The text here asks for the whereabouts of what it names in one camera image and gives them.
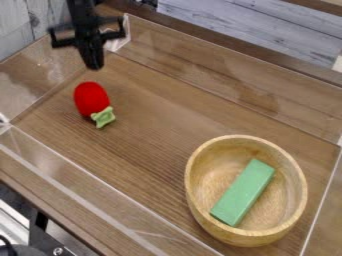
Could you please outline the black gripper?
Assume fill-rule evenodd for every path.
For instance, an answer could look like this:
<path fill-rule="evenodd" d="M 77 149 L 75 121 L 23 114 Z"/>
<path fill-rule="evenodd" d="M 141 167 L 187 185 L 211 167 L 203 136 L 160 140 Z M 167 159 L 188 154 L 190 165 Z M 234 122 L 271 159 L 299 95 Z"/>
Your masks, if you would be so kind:
<path fill-rule="evenodd" d="M 95 11 L 97 0 L 67 0 L 71 21 L 48 28 L 53 48 L 75 46 L 88 68 L 99 70 L 104 65 L 103 44 L 116 38 L 116 33 L 104 33 L 100 27 L 119 24 L 121 16 L 100 16 Z M 73 31 L 75 36 L 59 39 L 56 33 Z"/>

